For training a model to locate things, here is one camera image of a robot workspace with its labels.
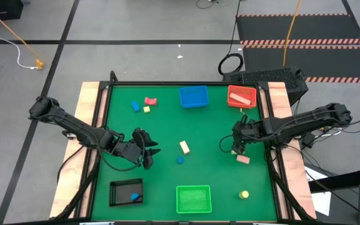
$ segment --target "green mat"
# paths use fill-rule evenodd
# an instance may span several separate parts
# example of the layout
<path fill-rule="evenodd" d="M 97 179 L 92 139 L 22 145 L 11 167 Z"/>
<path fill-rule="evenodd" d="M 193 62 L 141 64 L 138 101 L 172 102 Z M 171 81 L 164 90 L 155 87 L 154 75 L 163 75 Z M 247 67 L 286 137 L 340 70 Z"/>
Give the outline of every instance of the green mat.
<path fill-rule="evenodd" d="M 263 159 L 263 143 L 247 145 L 249 165 L 236 161 L 236 156 L 223 153 L 219 140 L 231 134 L 231 128 L 242 114 L 227 105 L 227 86 L 209 86 L 209 105 L 184 109 L 180 105 L 176 86 L 115 86 L 112 90 L 107 125 L 131 138 L 134 128 L 143 128 L 162 151 L 154 156 L 150 170 L 142 167 L 129 172 L 117 172 L 103 162 L 99 172 L 93 220 L 148 221 L 275 221 L 268 166 Z M 157 98 L 151 112 L 134 112 L 131 101 L 144 106 L 144 98 Z M 259 111 L 245 109 L 249 119 L 258 120 Z M 179 143 L 186 141 L 190 154 L 183 154 Z M 231 138 L 223 141 L 230 149 Z M 176 158 L 184 156 L 184 164 Z M 120 157 L 105 154 L 118 168 L 133 166 Z M 132 206 L 109 207 L 109 183 L 125 179 L 143 178 L 144 202 Z M 178 214 L 176 186 L 209 185 L 212 212 L 206 214 Z M 241 191 L 248 191 L 247 199 L 239 199 Z"/>

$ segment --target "wooden table edge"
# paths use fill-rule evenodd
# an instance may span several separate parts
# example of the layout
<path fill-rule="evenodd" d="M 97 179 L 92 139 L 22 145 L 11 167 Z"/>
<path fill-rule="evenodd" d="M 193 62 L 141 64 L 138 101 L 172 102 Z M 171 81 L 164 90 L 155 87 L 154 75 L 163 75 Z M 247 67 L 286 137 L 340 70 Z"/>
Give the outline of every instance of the wooden table edge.
<path fill-rule="evenodd" d="M 99 82 L 83 82 L 81 86 L 81 91 L 79 94 L 79 99 L 77 102 L 75 116 L 80 120 L 83 120 L 85 123 L 91 124 L 94 116 L 94 108 L 96 105 L 97 95 L 98 95 Z M 102 96 L 99 106 L 97 126 L 102 125 L 103 121 L 103 112 L 106 107 L 106 96 L 107 89 L 102 90 Z M 266 103 L 265 95 L 263 90 L 260 90 L 263 113 L 265 117 L 268 117 L 268 106 Z M 288 101 L 286 87 L 283 82 L 269 82 L 269 94 L 272 102 L 272 109 L 274 116 L 283 118 L 291 116 L 291 108 Z M 291 146 L 299 149 L 299 144 L 297 141 L 290 142 Z M 64 160 L 69 157 L 75 150 L 80 147 L 77 140 L 69 140 L 67 142 L 66 153 Z M 92 152 L 90 167 L 94 163 L 96 152 Z M 81 172 L 83 170 L 84 160 L 86 156 L 86 151 L 82 151 L 77 156 L 73 157 L 64 167 L 61 173 L 60 180 L 57 184 L 56 193 L 54 201 L 51 208 L 50 216 L 56 216 L 66 207 L 69 201 L 72 199 L 73 195 L 79 188 Z M 305 174 L 304 161 L 300 153 L 295 149 L 289 147 L 282 150 L 282 156 L 284 161 L 284 168 L 286 171 L 287 182 L 289 189 L 300 203 L 300 205 L 306 210 L 306 212 L 316 218 L 316 213 L 313 207 L 313 201 L 311 197 L 311 192 L 309 190 L 308 180 Z M 89 199 L 89 188 L 83 196 L 82 208 L 80 211 L 80 216 L 86 216 L 86 211 L 88 207 Z M 279 195 L 279 204 L 280 210 L 282 213 L 282 218 L 287 219 L 287 209 L 284 194 L 277 187 L 277 192 Z M 294 217 L 298 219 L 298 215 L 294 212 Z"/>

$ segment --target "white paper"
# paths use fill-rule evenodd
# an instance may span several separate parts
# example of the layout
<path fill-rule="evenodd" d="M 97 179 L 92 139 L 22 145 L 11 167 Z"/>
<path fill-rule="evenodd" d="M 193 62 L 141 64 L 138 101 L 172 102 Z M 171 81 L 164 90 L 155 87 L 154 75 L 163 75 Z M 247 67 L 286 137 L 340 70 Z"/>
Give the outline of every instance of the white paper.
<path fill-rule="evenodd" d="M 308 172 L 314 179 L 322 179 L 326 178 L 326 175 L 321 174 L 320 172 L 316 172 L 313 169 L 309 169 L 305 166 L 306 172 Z M 306 175 L 308 181 L 312 181 L 312 178 Z M 315 211 L 329 216 L 330 213 L 330 200 L 331 200 L 331 193 L 330 192 L 320 192 L 311 194 L 313 206 Z"/>

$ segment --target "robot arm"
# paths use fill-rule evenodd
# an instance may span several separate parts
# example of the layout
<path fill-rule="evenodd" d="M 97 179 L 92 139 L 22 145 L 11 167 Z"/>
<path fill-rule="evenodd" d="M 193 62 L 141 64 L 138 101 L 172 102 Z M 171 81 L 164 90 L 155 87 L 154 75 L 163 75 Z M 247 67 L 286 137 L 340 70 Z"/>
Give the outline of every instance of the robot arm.
<path fill-rule="evenodd" d="M 55 124 L 75 134 L 80 144 L 87 148 L 98 148 L 134 164 L 139 164 L 142 160 L 144 169 L 149 169 L 153 165 L 152 156 L 160 151 L 160 149 L 145 149 L 156 146 L 158 143 L 152 141 L 149 134 L 140 128 L 134 130 L 132 139 L 124 142 L 124 134 L 101 127 L 92 127 L 65 112 L 58 101 L 50 97 L 38 97 L 29 113 L 30 119 Z"/>
<path fill-rule="evenodd" d="M 351 112 L 346 106 L 331 103 L 315 110 L 285 118 L 270 117 L 260 121 L 247 121 L 244 115 L 232 128 L 234 139 L 232 150 L 243 154 L 245 145 L 259 141 L 270 141 L 271 146 L 279 147 L 289 143 L 292 138 L 314 131 L 324 126 L 344 128 L 351 122 Z"/>

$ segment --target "blue bin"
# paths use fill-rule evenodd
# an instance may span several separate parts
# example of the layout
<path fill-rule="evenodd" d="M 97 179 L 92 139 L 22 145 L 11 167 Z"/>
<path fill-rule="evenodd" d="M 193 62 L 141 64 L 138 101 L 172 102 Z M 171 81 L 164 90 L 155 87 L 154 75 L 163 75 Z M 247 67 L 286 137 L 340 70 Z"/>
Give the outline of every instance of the blue bin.
<path fill-rule="evenodd" d="M 186 109 L 207 106 L 209 104 L 208 87 L 181 87 L 180 102 Z"/>

